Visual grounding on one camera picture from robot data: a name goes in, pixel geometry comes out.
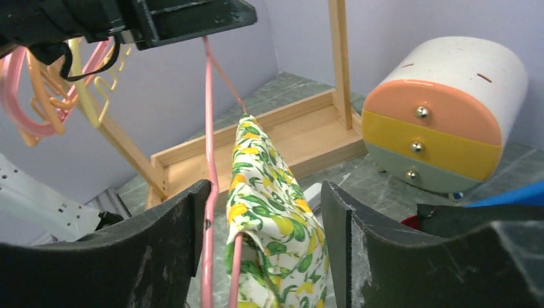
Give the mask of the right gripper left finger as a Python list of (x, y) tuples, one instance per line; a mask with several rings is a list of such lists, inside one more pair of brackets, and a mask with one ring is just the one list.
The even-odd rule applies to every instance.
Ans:
[(2, 307), (183, 307), (202, 252), (200, 180), (75, 242), (1, 245)]

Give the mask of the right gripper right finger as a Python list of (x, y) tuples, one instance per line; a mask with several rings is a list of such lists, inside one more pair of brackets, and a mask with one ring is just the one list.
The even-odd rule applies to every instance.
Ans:
[(543, 220), (438, 237), (330, 182), (321, 210), (338, 307), (543, 306)]

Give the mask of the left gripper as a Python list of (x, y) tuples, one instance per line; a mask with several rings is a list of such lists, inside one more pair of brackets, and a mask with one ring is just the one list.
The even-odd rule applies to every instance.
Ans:
[(247, 1), (1, 1), (1, 57), (19, 46), (98, 42), (127, 30), (144, 50), (256, 22)]

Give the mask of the yellow hanger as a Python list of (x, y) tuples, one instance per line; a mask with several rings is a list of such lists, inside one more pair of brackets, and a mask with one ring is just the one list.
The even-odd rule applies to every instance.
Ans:
[(113, 66), (106, 70), (106, 76), (102, 77), (96, 71), (113, 59), (114, 42), (112, 39), (99, 42), (85, 65), (81, 63), (81, 39), (71, 39), (68, 44), (73, 55), (71, 75), (87, 75), (84, 79), (73, 83), (72, 91), (76, 93), (78, 106), (91, 126), (99, 128), (110, 104), (108, 95), (116, 90), (118, 74), (124, 70), (126, 58), (132, 52), (132, 48), (122, 45), (118, 59), (114, 61)]

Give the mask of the orange wavy hanger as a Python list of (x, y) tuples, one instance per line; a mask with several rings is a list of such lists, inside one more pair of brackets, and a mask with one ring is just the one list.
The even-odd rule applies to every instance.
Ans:
[(22, 50), (34, 91), (30, 107), (42, 122), (37, 128), (30, 128), (27, 124), (32, 119), (25, 115), (18, 131), (28, 146), (35, 146), (44, 137), (65, 133), (64, 123), (76, 105), (77, 95), (71, 84), (60, 76), (64, 56), (51, 65), (46, 65), (39, 62), (27, 48)]

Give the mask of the pink plastic hanger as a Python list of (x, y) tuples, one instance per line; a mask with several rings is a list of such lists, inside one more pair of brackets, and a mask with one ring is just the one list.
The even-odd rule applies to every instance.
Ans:
[[(100, 76), (105, 77), (106, 70), (114, 65), (114, 61), (117, 60), (119, 57), (120, 47), (121, 46), (117, 46), (114, 44), (113, 59), (109, 60), (105, 65), (103, 65), (103, 67), (96, 71)], [(24, 59), (24, 51), (22, 50), (23, 48), (26, 47), (20, 46), (15, 48), (14, 51), (12, 51), (9, 55), (5, 56), (1, 60), (1, 107), (4, 113), (17, 127), (17, 129), (18, 126), (23, 123), (25, 115), (32, 119), (32, 122), (27, 124), (30, 128), (37, 128), (38, 124), (42, 122), (41, 118), (39, 118), (37, 114), (36, 117), (31, 117), (26, 112), (26, 105), (23, 105), (19, 101), (19, 83), (21, 80), (21, 74), (23, 72), (27, 72), (29, 76), (28, 65), (26, 63), (26, 60)], [(82, 112), (80, 106), (78, 106), (77, 101), (72, 111), (76, 109), (79, 109)], [(106, 111), (106, 116), (101, 126), (107, 119), (108, 114)]]

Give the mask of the red pleated skirt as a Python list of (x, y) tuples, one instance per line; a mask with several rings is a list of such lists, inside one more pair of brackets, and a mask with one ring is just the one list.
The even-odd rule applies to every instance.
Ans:
[(411, 217), (405, 218), (401, 221), (401, 224), (413, 228), (415, 230), (421, 230), (420, 219), (418, 215), (413, 215)]

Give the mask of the lemon print cloth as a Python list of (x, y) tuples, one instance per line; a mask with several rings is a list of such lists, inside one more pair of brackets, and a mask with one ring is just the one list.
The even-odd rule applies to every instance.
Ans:
[(329, 256), (321, 223), (257, 119), (235, 134), (226, 204), (226, 272), (235, 307), (323, 307)]

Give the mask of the small white block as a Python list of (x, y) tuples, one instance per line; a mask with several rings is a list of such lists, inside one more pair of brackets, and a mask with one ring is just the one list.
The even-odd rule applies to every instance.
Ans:
[(322, 183), (316, 182), (303, 192), (310, 209), (315, 214), (321, 210), (321, 188)]

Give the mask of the wooden clothes rack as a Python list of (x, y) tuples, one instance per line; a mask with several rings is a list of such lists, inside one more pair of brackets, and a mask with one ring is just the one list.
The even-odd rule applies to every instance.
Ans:
[[(328, 4), (334, 89), (301, 99), (258, 116), (295, 176), (302, 178), (345, 162), (366, 152), (361, 136), (361, 117), (352, 108), (344, 1)], [(123, 129), (76, 83), (78, 106), (91, 125), (146, 179), (148, 207), (168, 200), (194, 182), (210, 178), (205, 165), (203, 137), (145, 157)]]

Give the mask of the round cream drawer box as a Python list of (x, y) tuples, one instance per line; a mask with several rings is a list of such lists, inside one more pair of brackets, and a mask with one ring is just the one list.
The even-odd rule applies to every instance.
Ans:
[(497, 169), (528, 91), (507, 47), (450, 36), (413, 49), (362, 106), (362, 136), (377, 169), (460, 200)]

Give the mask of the blue plastic bin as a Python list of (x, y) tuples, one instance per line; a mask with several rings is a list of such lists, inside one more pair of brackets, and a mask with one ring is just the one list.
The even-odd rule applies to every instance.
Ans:
[(543, 181), (526, 185), (484, 200), (476, 201), (465, 205), (465, 207), (487, 207), (507, 204), (543, 206)]

